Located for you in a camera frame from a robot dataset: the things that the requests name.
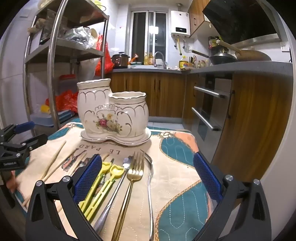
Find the yellow plastic utensil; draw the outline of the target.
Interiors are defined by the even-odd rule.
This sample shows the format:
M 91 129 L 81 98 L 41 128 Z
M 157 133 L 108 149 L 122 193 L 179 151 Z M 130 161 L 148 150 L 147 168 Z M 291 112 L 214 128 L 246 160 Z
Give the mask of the yellow plastic utensil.
M 96 191 L 97 186 L 100 184 L 101 179 L 106 175 L 106 173 L 111 168 L 111 165 L 112 165 L 112 162 L 102 162 L 102 168 L 99 174 L 97 175 L 94 183 L 92 184 L 92 187 L 90 188 L 86 198 L 84 199 L 84 201 L 79 202 L 79 207 L 83 213 L 88 208 L 89 203 L 92 199 L 93 193 Z
M 101 202 L 104 200 L 105 196 L 109 192 L 110 188 L 114 184 L 115 180 L 120 178 L 125 171 L 125 168 L 118 165 L 112 165 L 109 169 L 110 178 L 105 182 L 100 191 L 96 194 L 88 208 L 86 209 L 84 215 L 88 221 L 92 221 L 97 209 L 100 207 Z

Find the silver fork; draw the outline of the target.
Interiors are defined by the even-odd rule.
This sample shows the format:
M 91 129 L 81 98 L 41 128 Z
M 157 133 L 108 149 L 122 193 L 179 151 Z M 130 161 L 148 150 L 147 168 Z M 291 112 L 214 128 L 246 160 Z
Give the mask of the silver fork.
M 153 208 L 152 208 L 152 193 L 151 193 L 151 180 L 154 175 L 154 168 L 153 168 L 153 162 L 152 158 L 144 151 L 141 150 L 144 154 L 145 160 L 149 164 L 150 174 L 147 181 L 147 194 L 148 194 L 148 203 L 149 203 L 149 241 L 154 240 L 154 214 L 153 214 Z

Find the kitchen faucet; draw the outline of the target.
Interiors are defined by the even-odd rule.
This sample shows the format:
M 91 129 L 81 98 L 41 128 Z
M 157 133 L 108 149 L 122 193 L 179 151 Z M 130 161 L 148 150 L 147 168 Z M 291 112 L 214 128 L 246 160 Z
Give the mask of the kitchen faucet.
M 155 68 L 162 68 L 162 69 L 167 68 L 167 64 L 166 64 L 164 55 L 160 51 L 156 51 L 154 54 L 154 67 Z

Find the kitchen window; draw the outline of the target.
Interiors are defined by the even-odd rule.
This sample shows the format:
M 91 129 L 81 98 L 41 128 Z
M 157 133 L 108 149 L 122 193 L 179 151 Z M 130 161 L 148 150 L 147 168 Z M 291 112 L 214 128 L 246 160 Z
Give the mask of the kitchen window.
M 133 11 L 130 21 L 129 54 L 131 63 L 153 65 L 156 51 L 168 61 L 168 13 Z

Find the yellow container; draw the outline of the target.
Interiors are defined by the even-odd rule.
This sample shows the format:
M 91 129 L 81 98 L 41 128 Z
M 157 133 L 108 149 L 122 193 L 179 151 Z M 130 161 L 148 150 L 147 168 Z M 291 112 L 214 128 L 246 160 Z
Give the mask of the yellow container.
M 51 113 L 50 107 L 48 105 L 46 105 L 46 104 L 43 104 L 43 105 L 40 106 L 40 112 L 50 114 Z

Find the white ceramic double utensil holder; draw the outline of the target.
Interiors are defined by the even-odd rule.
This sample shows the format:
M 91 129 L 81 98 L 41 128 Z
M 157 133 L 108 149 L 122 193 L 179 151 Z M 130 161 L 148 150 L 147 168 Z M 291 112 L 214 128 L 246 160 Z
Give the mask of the white ceramic double utensil holder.
M 77 83 L 77 109 L 84 127 L 81 138 L 92 143 L 114 141 L 123 146 L 147 142 L 152 135 L 147 127 L 147 94 L 112 92 L 110 83 L 110 78 Z

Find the patterned quilted table mat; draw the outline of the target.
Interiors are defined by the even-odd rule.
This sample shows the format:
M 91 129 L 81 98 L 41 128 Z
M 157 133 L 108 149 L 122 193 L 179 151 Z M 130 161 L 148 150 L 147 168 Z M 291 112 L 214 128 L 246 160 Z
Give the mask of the patterned quilted table mat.
M 67 141 L 56 159 L 56 163 L 65 159 L 72 150 L 80 156 L 86 152 L 81 161 L 85 165 L 94 154 L 109 153 L 107 162 L 122 165 L 124 158 L 144 150 L 153 162 L 154 175 L 151 180 L 152 208 L 154 214 L 155 240 L 192 240 L 202 229 L 213 211 L 212 201 L 193 166 L 193 156 L 198 147 L 189 132 L 152 128 L 150 139 L 138 147 L 123 147 L 114 142 L 102 144 L 82 140 L 81 122 L 76 119 L 61 130 L 49 136 L 48 142 L 31 152 L 27 167 L 16 171 L 18 187 L 15 197 L 24 204 L 41 179 L 44 169 L 53 154 Z M 59 168 L 48 182 L 57 182 L 68 171 Z M 142 179 L 133 185 L 132 196 L 128 205 L 125 222 L 120 234 L 121 240 L 149 239 L 149 203 L 147 181 L 150 174 L 149 165 L 145 165 Z

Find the stainless steel shelf rack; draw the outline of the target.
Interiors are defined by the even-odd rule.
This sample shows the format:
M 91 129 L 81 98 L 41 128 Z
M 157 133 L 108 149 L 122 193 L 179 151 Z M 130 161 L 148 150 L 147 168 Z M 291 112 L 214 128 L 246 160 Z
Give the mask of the stainless steel shelf rack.
M 60 129 L 61 123 L 58 118 L 58 111 L 55 102 L 54 90 L 54 67 L 55 63 L 69 63 L 70 69 L 75 69 L 75 64 L 81 61 L 100 58 L 101 63 L 105 64 L 105 47 L 102 46 L 100 50 L 85 49 L 80 44 L 64 40 L 58 37 L 58 31 L 63 18 L 68 20 L 70 27 L 88 27 L 90 25 L 103 23 L 102 43 L 106 43 L 107 28 L 109 23 L 109 15 L 100 9 L 93 1 L 50 1 L 41 7 L 35 14 L 33 24 L 37 20 L 45 17 L 47 10 L 55 12 L 56 16 L 53 21 L 53 28 L 51 30 L 49 40 L 36 50 L 31 51 L 31 43 L 33 40 L 32 34 L 27 37 L 24 60 L 23 60 L 23 96 L 25 102 L 26 115 L 30 116 L 32 108 L 29 98 L 29 77 L 28 65 L 30 63 L 45 63 L 47 65 L 47 88 L 49 107 L 51 111 L 51 118 L 53 121 L 53 128 L 55 131 Z

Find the hanging red plastic bag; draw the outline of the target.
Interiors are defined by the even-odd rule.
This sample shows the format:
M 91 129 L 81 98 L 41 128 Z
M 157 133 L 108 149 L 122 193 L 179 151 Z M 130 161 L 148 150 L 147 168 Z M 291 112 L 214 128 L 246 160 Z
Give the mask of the hanging red plastic bag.
M 103 36 L 99 35 L 97 43 L 96 43 L 97 50 L 101 50 L 102 40 L 103 40 Z M 113 67 L 114 67 L 114 64 L 113 64 L 111 56 L 109 54 L 108 43 L 106 42 L 105 43 L 104 73 L 105 74 L 111 73 L 113 70 Z M 96 65 L 96 68 L 95 68 L 95 76 L 101 76 L 101 60 L 100 59 L 99 59 L 97 65 Z

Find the crumpled clear plastic bag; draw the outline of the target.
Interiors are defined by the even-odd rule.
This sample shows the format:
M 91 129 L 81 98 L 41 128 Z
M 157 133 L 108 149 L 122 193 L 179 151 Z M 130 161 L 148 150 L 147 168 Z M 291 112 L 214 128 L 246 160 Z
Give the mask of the crumpled clear plastic bag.
M 78 27 L 68 30 L 62 38 L 80 44 L 84 49 L 90 49 L 96 48 L 98 35 L 95 29 Z

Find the brown rice cooker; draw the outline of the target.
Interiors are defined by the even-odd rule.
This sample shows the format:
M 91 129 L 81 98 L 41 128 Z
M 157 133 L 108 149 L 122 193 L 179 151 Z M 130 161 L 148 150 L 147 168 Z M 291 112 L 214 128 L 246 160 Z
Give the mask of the brown rice cooker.
M 114 69 L 128 68 L 129 58 L 130 57 L 124 52 L 119 52 L 118 54 L 114 54 L 111 58 L 113 63 L 113 68 Z

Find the built-in oven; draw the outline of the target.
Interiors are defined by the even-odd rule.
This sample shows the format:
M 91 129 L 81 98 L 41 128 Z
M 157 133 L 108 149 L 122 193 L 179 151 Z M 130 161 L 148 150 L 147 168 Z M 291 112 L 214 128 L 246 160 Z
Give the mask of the built-in oven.
M 191 107 L 192 133 L 199 151 L 208 162 L 211 162 L 227 118 L 231 80 L 208 74 L 199 77 L 193 90 L 196 100 Z

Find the brown frying pan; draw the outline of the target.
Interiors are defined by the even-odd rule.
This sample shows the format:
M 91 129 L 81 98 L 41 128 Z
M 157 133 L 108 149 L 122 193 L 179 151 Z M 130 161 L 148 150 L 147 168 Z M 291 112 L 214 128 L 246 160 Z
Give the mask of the brown frying pan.
M 267 54 L 257 50 L 238 49 L 221 40 L 216 40 L 216 43 L 234 51 L 238 61 L 271 61 L 271 58 Z

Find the black wok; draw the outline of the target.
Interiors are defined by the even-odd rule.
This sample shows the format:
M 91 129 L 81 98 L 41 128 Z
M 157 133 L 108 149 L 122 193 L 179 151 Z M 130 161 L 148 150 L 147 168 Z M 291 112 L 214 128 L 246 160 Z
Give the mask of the black wok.
M 213 56 L 208 56 L 208 55 L 198 52 L 196 50 L 192 50 L 192 53 L 202 56 L 202 57 L 205 57 L 205 58 L 209 58 L 213 65 L 234 63 L 234 62 L 238 61 L 236 57 L 234 57 L 233 55 L 228 54 L 228 53 L 218 53 Z

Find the yellow oil bottle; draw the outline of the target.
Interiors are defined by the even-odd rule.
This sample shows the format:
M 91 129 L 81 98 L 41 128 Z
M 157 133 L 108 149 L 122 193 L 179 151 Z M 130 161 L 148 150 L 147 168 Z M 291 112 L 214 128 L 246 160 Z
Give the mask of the yellow oil bottle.
M 182 56 L 181 60 L 179 61 L 179 69 L 185 70 L 188 67 L 189 62 L 186 59 L 186 56 Z

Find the white water heater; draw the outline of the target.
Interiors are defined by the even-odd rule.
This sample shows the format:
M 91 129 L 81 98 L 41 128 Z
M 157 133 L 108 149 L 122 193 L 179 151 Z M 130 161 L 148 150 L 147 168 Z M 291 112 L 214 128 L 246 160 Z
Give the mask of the white water heater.
M 171 11 L 171 34 L 183 37 L 189 37 L 191 35 L 189 13 Z

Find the black range hood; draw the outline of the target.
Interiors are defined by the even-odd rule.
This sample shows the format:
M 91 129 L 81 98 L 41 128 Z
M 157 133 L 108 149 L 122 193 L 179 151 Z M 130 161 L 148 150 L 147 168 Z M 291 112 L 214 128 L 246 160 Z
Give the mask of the black range hood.
M 264 36 L 281 39 L 278 18 L 265 1 L 211 0 L 203 14 L 228 44 Z

